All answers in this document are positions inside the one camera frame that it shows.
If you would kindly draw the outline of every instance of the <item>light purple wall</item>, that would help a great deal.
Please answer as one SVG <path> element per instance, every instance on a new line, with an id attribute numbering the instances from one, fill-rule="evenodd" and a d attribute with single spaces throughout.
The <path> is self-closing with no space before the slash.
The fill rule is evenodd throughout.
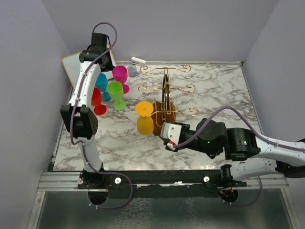
<path id="1" fill-rule="evenodd" d="M 70 89 L 69 52 L 40 0 L 1 1 L 0 30 L 0 222 L 24 229 Z"/>
<path id="2" fill-rule="evenodd" d="M 71 52 L 101 21 L 118 29 L 117 60 L 245 60 L 278 0 L 42 0 Z M 99 32 L 111 35 L 107 26 Z"/>
<path id="3" fill-rule="evenodd" d="M 245 75 L 266 135 L 305 138 L 305 1 L 280 0 L 245 62 Z M 305 179 L 289 180 L 305 228 Z"/>

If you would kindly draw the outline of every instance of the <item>marble countertop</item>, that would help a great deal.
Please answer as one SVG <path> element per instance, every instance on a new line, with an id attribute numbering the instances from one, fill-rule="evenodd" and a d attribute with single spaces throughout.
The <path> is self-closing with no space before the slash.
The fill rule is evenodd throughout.
<path id="1" fill-rule="evenodd" d="M 149 65 L 149 69 L 164 65 Z M 221 64 L 193 64 L 188 73 L 169 70 L 172 87 L 185 87 L 193 83 L 196 91 L 185 93 L 172 90 L 176 110 L 188 111 L 195 106 L 200 114 L 187 117 L 177 113 L 177 122 L 191 125 L 195 129 L 197 124 L 208 118 L 217 108 L 223 105 L 235 107 L 253 127 L 259 131 L 254 107 L 239 65 Z M 224 159 L 224 153 L 215 159 L 206 154 L 189 149 L 174 153 L 165 150 L 162 140 L 151 134 L 142 136 L 137 132 L 138 115 L 135 106 L 141 101 L 153 102 L 161 100 L 161 91 L 155 90 L 149 94 L 138 92 L 138 86 L 145 83 L 148 88 L 161 87 L 163 70 L 156 70 L 148 74 L 139 74 L 129 78 L 127 83 L 130 91 L 124 95 L 126 108 L 117 111 L 113 109 L 113 102 L 103 103 L 107 112 L 98 116 L 99 127 L 95 136 L 98 152 L 106 170 L 175 170 L 175 169 L 217 169 L 231 161 Z M 217 122 L 224 122 L 227 128 L 247 128 L 242 120 L 232 111 L 223 111 L 214 118 Z M 70 143 L 70 134 L 63 128 L 54 171 L 75 171 L 83 169 L 83 160 L 78 146 Z"/>

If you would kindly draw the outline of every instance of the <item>small white object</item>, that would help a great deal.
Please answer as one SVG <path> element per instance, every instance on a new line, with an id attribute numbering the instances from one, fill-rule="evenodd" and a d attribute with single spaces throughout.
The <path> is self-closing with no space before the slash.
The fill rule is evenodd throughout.
<path id="1" fill-rule="evenodd" d="M 132 64 L 138 65 L 138 66 L 144 66 L 144 65 L 146 65 L 146 61 L 136 58 L 136 57 L 132 57 Z"/>
<path id="2" fill-rule="evenodd" d="M 203 181 L 206 183 L 206 182 L 210 181 L 210 178 L 209 177 L 204 177 Z"/>
<path id="3" fill-rule="evenodd" d="M 117 177 L 115 180 L 114 180 L 114 182 L 117 184 L 117 185 L 119 185 L 120 183 L 121 183 L 121 178 L 119 178 L 119 177 Z"/>
<path id="4" fill-rule="evenodd" d="M 175 144 L 179 143 L 180 133 L 181 133 L 181 125 L 165 123 L 162 126 L 161 135 L 165 139 L 169 139 Z"/>
<path id="5" fill-rule="evenodd" d="M 78 178 L 77 184 L 81 185 L 82 183 L 84 183 L 84 181 L 81 178 Z"/>

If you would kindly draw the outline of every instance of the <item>plastic wine glass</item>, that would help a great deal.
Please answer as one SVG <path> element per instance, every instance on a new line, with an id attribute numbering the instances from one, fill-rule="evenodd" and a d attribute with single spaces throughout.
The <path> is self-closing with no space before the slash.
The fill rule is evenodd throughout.
<path id="1" fill-rule="evenodd" d="M 153 112 L 153 105 L 148 101 L 139 102 L 135 111 L 140 115 L 137 120 L 137 131 L 141 135 L 150 135 L 153 132 L 153 119 L 150 115 Z"/>
<path id="2" fill-rule="evenodd" d="M 129 86 L 124 84 L 126 83 L 128 77 L 127 68 L 122 65 L 115 66 L 112 71 L 112 74 L 115 81 L 121 82 L 123 84 L 124 94 L 129 92 Z"/>
<path id="3" fill-rule="evenodd" d="M 95 87 L 92 94 L 91 105 L 99 106 L 101 105 L 101 103 L 102 103 L 101 92 L 98 88 Z"/>
<path id="4" fill-rule="evenodd" d="M 104 73 L 101 73 L 96 80 L 95 87 L 97 87 L 102 93 L 102 100 L 108 102 L 111 100 L 107 91 L 108 79 Z"/>
<path id="5" fill-rule="evenodd" d="M 103 115 L 107 111 L 106 106 L 101 103 L 102 103 L 101 92 L 98 88 L 95 87 L 92 94 L 91 105 L 95 106 L 93 112 L 96 115 Z"/>
<path id="6" fill-rule="evenodd" d="M 113 81 L 107 85 L 107 91 L 110 97 L 115 100 L 113 107 L 116 110 L 122 110 L 126 106 L 126 102 L 123 98 L 123 85 L 118 81 Z"/>

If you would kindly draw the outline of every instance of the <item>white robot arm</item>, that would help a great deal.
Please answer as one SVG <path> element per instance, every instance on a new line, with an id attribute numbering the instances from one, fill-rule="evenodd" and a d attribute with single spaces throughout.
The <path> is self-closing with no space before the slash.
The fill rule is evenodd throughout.
<path id="1" fill-rule="evenodd" d="M 197 126 L 198 130 L 207 119 L 203 119 Z M 166 148 L 177 151 L 175 145 L 188 140 L 195 134 L 189 125 L 181 123 L 164 123 L 160 138 Z M 276 142 L 269 144 L 262 140 Z M 224 165 L 221 168 L 222 178 L 230 182 L 241 182 L 250 177 L 268 174 L 284 174 L 285 177 L 305 177 L 305 143 L 286 142 L 260 135 L 255 136 L 251 130 L 242 128 L 226 129 L 224 123 L 211 121 L 193 141 L 183 146 L 206 153 L 215 158 L 221 152 L 226 159 L 240 161 L 239 164 Z"/>
<path id="2" fill-rule="evenodd" d="M 84 170 L 92 173 L 103 170 L 95 142 L 98 120 L 92 112 L 92 94 L 101 69 L 104 71 L 113 69 L 109 54 L 112 46 L 107 49 L 108 36 L 94 32 L 100 24 L 108 24 L 114 29 L 115 40 L 112 46 L 116 43 L 117 31 L 114 26 L 107 22 L 101 22 L 94 27 L 91 34 L 91 45 L 79 55 L 80 74 L 74 93 L 68 105 L 61 106 L 61 116 L 71 134 L 71 141 L 75 144 L 74 139 L 76 139 L 76 143 L 81 148 Z"/>
<path id="3" fill-rule="evenodd" d="M 86 107 L 89 108 L 92 112 L 92 106 L 91 106 L 91 98 L 92 98 L 92 94 L 93 94 L 93 90 L 94 90 L 94 86 L 95 86 L 95 82 L 99 76 L 99 74 L 101 73 L 101 68 L 98 64 L 94 64 L 92 65 L 92 67 L 89 69 L 88 71 L 88 75 L 85 77 L 84 82 L 82 84 L 82 87 L 80 89 L 80 85 L 81 85 L 81 79 L 82 79 L 82 75 L 83 72 L 88 68 L 88 66 L 91 64 L 91 62 L 89 61 L 84 61 L 83 63 L 81 63 L 81 70 L 80 70 L 80 76 L 79 76 L 79 80 L 76 84 L 76 88 L 75 91 L 71 97 L 71 99 L 69 100 L 69 104 L 74 104 L 75 100 L 78 99 L 78 104 L 77 107 L 81 110 L 82 107 Z M 77 98 L 77 91 L 81 90 L 80 93 L 80 97 Z M 93 126 L 96 127 L 97 130 L 97 119 L 93 122 Z M 96 146 L 96 142 L 95 142 L 95 133 L 91 136 L 90 139 L 88 139 L 87 137 L 75 137 L 76 140 L 81 140 L 82 142 L 79 142 L 79 146 L 81 149 L 81 156 L 84 157 L 84 153 L 83 153 L 83 147 L 81 146 L 82 144 L 84 145 L 84 149 L 86 151 L 86 155 L 88 157 L 88 160 L 90 161 L 91 165 L 96 169 L 96 170 L 100 170 L 102 167 L 102 162 L 100 160 L 99 154 L 97 152 L 97 146 Z M 92 168 L 90 168 L 88 166 L 88 163 L 86 163 L 85 158 L 83 158 L 84 161 L 84 170 L 88 171 L 88 172 L 94 172 L 92 170 Z"/>

